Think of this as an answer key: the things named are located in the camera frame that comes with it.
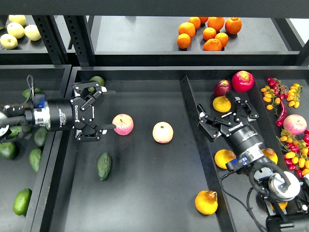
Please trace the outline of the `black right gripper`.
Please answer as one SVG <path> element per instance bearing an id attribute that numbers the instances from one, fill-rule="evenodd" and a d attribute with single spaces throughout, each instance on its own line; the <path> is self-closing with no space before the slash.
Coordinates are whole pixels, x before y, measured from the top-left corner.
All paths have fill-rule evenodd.
<path id="1" fill-rule="evenodd" d="M 225 96 L 231 103 L 234 119 L 231 115 L 227 118 L 210 116 L 203 106 L 198 104 L 198 127 L 210 142 L 223 137 L 237 156 L 247 150 L 252 154 L 264 143 L 261 135 L 249 123 L 258 119 L 258 112 L 248 99 L 242 100 L 240 97 L 235 97 L 231 91 L 228 91 Z"/>

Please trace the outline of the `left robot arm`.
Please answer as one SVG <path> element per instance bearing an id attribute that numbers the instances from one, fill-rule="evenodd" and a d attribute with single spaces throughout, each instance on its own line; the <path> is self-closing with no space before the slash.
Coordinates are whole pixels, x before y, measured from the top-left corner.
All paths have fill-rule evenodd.
<path id="1" fill-rule="evenodd" d="M 114 124 L 95 123 L 94 103 L 103 95 L 115 94 L 98 81 L 72 84 L 74 97 L 47 100 L 44 94 L 35 93 L 34 78 L 27 76 L 29 95 L 23 103 L 0 107 L 0 140 L 15 142 L 26 137 L 32 127 L 45 127 L 49 131 L 75 130 L 78 142 L 99 141 Z"/>

